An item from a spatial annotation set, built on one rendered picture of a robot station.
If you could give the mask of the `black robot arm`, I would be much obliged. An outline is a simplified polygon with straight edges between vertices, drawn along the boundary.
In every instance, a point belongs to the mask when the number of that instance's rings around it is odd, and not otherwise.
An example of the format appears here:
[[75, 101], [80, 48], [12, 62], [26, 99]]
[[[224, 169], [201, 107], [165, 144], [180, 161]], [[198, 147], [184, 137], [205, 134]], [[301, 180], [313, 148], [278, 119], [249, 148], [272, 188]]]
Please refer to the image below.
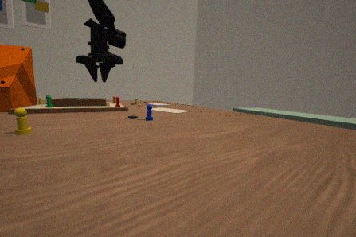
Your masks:
[[111, 13], [103, 0], [88, 0], [88, 3], [99, 22], [97, 24], [90, 18], [84, 23], [84, 25], [91, 29], [90, 38], [104, 40], [109, 45], [123, 49], [126, 45], [126, 33], [115, 29], [114, 14]]

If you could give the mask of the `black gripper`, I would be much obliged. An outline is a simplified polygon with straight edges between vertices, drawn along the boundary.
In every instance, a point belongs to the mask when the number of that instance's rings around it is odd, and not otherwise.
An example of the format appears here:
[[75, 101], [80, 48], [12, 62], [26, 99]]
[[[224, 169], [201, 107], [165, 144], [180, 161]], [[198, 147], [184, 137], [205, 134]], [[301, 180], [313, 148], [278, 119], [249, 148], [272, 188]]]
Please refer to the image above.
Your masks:
[[[94, 82], [97, 82], [97, 69], [100, 68], [101, 79], [106, 82], [110, 70], [115, 67], [115, 62], [116, 64], [123, 64], [123, 59], [113, 53], [107, 53], [109, 45], [104, 40], [92, 38], [91, 41], [88, 41], [88, 45], [91, 46], [89, 56], [77, 56], [76, 62], [86, 66]], [[103, 63], [96, 65], [96, 62]]]

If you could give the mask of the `blue pawn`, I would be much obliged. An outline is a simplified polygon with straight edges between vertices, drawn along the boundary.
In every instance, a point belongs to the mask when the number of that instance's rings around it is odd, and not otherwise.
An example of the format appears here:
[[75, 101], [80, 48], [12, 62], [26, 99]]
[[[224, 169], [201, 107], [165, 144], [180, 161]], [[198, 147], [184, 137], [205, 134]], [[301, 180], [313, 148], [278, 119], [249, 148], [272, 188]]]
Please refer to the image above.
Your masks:
[[146, 117], [147, 121], [153, 120], [153, 117], [151, 117], [151, 109], [152, 109], [152, 106], [151, 105], [147, 105], [147, 117]]

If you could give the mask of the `green pawn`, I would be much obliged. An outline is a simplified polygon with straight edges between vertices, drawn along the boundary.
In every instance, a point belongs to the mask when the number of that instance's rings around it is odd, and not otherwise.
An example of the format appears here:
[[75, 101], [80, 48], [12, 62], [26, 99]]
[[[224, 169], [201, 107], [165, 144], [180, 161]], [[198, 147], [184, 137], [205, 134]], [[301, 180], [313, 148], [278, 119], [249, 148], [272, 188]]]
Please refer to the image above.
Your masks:
[[50, 95], [47, 95], [46, 96], [46, 99], [47, 99], [47, 105], [46, 107], [53, 107], [52, 103], [51, 103], [51, 96]]

